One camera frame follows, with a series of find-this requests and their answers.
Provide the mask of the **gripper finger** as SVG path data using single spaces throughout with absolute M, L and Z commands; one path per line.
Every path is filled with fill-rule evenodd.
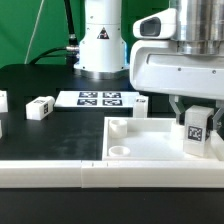
M 211 130 L 218 131 L 221 126 L 221 118 L 224 115 L 224 100 L 216 101 L 216 112 L 212 115 L 211 118 Z

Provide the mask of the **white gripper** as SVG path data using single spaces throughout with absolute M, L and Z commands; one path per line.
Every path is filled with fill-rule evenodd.
M 224 47 L 218 55 L 184 55 L 174 41 L 139 40 L 131 49 L 129 77 L 136 90 L 169 94 L 181 124 L 181 96 L 224 100 Z

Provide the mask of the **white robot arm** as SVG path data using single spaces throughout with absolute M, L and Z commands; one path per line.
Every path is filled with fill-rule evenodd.
M 138 41 L 125 54 L 121 37 L 122 0 L 84 0 L 85 36 L 74 68 L 94 79 L 129 70 L 132 86 L 164 93 L 176 114 L 181 96 L 212 99 L 224 115 L 224 0 L 169 0 L 167 9 L 133 24 Z

